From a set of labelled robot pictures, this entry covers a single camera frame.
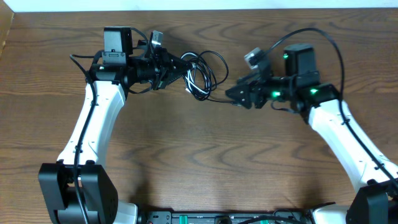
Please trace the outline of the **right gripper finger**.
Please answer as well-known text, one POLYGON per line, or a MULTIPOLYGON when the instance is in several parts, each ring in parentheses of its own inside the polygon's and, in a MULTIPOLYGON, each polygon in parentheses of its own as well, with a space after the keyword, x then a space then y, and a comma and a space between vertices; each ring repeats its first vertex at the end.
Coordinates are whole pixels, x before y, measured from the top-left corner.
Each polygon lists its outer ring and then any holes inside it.
POLYGON ((251 89, 248 84, 236 85, 226 90, 225 94, 228 98, 231 98, 246 109, 251 109, 251 89))
POLYGON ((241 77, 237 80, 237 84, 244 84, 244 83, 251 83, 253 81, 256 81, 259 78, 258 73, 250 73, 249 75, 246 75, 245 77, 241 77))

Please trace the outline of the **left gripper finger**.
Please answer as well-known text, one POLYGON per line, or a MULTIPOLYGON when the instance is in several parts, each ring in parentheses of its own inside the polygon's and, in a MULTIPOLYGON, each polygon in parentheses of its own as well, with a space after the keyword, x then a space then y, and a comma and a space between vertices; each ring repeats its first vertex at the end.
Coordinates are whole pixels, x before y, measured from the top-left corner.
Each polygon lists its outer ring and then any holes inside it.
POLYGON ((168 70, 191 70, 193 65, 191 62, 183 60, 170 52, 167 52, 166 69, 168 70))
POLYGON ((190 71, 193 68, 192 65, 186 65, 182 67, 172 67, 165 70, 165 74, 161 78, 161 89, 164 89, 166 86, 171 83, 177 81, 181 78, 185 73, 190 71))

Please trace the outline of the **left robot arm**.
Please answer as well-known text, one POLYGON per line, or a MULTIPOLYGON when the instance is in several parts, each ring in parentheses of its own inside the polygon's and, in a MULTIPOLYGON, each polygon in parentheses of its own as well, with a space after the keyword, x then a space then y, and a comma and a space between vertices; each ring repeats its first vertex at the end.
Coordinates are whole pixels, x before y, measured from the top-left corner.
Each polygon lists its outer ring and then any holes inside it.
POLYGON ((192 63, 170 54, 153 31, 137 43, 134 28, 104 28, 104 47, 83 71, 85 100, 75 129, 54 163, 41 165, 38 180, 53 223, 137 223, 139 209, 120 201, 105 171, 108 143, 127 96, 136 83, 165 88, 192 63))

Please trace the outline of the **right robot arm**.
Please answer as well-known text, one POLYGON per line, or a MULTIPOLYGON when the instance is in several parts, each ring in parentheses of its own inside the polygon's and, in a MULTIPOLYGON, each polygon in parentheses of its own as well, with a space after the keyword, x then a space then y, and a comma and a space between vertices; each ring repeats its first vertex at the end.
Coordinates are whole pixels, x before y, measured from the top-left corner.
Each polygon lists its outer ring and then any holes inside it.
POLYGON ((347 173, 355 198, 351 205, 320 205, 308 211, 311 223, 397 223, 397 165, 370 140, 353 118, 338 90, 320 81, 315 51, 310 44, 284 48, 285 76, 276 77, 265 51, 245 56, 252 73, 240 78, 226 96, 249 109, 267 102, 290 102, 329 145, 347 173))

